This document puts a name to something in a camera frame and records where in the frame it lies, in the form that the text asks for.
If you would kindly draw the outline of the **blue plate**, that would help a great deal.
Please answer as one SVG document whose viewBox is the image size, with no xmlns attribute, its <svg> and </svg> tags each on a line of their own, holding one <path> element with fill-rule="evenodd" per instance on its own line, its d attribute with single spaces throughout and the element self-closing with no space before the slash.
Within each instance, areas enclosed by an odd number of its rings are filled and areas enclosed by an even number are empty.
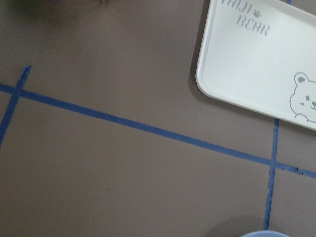
<svg viewBox="0 0 316 237">
<path fill-rule="evenodd" d="M 288 235 L 277 231 L 255 231 L 242 235 L 241 237 L 288 237 Z"/>
</svg>

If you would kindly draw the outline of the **cream bear tray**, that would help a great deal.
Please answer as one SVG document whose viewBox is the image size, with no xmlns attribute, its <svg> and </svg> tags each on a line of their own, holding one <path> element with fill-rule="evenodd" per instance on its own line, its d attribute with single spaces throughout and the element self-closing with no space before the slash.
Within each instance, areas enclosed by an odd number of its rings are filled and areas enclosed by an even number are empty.
<svg viewBox="0 0 316 237">
<path fill-rule="evenodd" d="M 213 0 L 196 69 L 202 93 L 316 128 L 316 17 L 279 0 Z"/>
</svg>

